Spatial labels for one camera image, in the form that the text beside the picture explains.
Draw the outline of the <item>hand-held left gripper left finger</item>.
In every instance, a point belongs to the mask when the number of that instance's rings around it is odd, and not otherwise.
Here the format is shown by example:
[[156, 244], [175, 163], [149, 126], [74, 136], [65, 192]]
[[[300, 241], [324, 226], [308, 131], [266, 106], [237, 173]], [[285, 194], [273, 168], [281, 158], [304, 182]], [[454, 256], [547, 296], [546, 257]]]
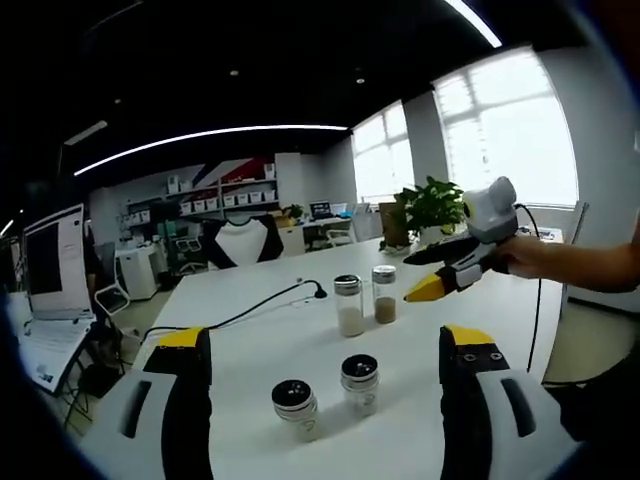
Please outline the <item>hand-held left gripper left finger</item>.
[[102, 398], [80, 442], [107, 479], [212, 479], [209, 331], [162, 336]]

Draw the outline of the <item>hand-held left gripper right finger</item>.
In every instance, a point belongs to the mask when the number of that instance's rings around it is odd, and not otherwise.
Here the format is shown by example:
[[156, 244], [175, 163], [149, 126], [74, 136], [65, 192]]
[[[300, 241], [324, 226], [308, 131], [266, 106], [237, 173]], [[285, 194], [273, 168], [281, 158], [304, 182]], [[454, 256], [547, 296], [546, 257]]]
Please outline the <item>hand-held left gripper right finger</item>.
[[556, 400], [510, 367], [488, 334], [439, 333], [445, 438], [443, 479], [567, 479], [584, 448], [561, 423]]

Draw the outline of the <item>person's right hand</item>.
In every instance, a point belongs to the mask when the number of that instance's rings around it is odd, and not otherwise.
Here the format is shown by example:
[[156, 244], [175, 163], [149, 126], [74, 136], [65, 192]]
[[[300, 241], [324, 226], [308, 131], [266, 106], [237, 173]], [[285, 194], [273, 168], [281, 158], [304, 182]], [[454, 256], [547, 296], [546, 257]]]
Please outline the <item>person's right hand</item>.
[[565, 245], [544, 242], [537, 237], [516, 236], [496, 248], [493, 267], [520, 278], [563, 281], [564, 253]]

